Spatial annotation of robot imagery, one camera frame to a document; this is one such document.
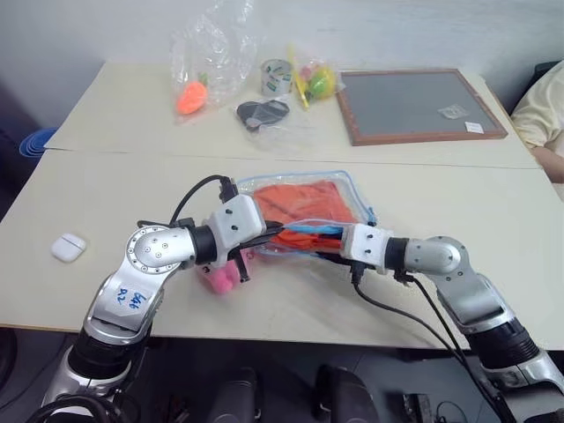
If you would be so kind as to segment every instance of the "white table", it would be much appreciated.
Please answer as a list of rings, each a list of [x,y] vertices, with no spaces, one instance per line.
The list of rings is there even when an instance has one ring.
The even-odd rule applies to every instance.
[[[474,268],[495,283],[538,343],[564,348],[564,209],[534,168],[49,151],[0,225],[0,324],[78,330],[97,287],[122,261],[135,221],[166,220],[184,192],[208,174],[242,178],[335,167],[351,173],[382,226],[397,235],[448,234],[463,241]],[[219,203],[217,194],[213,187],[198,193],[186,214],[205,217]],[[71,264],[49,253],[64,232],[82,235],[90,245]],[[346,268],[311,259],[256,263],[251,272],[251,281],[225,296],[212,293],[195,272],[178,272],[167,285],[153,333],[439,346],[416,323],[360,301]],[[364,287],[442,332],[414,288],[374,272]]]
[[[295,123],[291,135],[283,139],[295,140],[293,145],[269,150],[261,143],[258,149],[234,112],[243,101],[260,97],[256,79],[230,105],[178,124],[167,66],[107,63],[48,147],[256,160],[538,168],[484,80],[464,75],[508,131],[505,138],[352,148],[336,99],[318,102],[304,112],[292,96]]]

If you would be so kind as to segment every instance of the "chalkboard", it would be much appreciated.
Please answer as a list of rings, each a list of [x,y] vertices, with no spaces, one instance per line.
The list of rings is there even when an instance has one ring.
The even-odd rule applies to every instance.
[[[458,70],[342,73],[353,145],[502,138],[507,132]]]

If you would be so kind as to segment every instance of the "pink plush toy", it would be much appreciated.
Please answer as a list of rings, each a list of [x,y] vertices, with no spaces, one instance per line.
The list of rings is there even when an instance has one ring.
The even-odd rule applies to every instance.
[[[247,267],[247,272],[249,272],[249,261],[255,258],[255,253],[250,249],[245,249],[241,252],[241,255]],[[197,271],[210,282],[211,288],[216,293],[227,293],[241,283],[239,270],[233,260],[227,262],[220,269],[206,265],[198,267]]]

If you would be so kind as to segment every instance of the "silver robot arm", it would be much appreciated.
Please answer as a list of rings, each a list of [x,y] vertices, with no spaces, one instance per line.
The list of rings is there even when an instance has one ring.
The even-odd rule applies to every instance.
[[[474,271],[466,247],[446,236],[394,238],[366,225],[345,229],[341,256],[376,269],[422,273],[478,355],[516,421],[564,409],[564,376],[535,345],[490,280]]]
[[[222,267],[234,249],[265,229],[255,201],[237,195],[201,226],[154,225],[134,232],[119,269],[96,293],[78,340],[64,355],[43,405],[68,395],[111,397],[131,376],[132,363],[149,338],[166,281],[181,265]],[[91,414],[78,407],[66,412]]]

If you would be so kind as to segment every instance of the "tape roll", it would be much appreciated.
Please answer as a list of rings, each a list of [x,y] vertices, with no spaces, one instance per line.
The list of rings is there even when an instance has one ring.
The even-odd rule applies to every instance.
[[[261,66],[262,92],[266,97],[288,94],[292,90],[292,65],[286,60],[271,59]]]

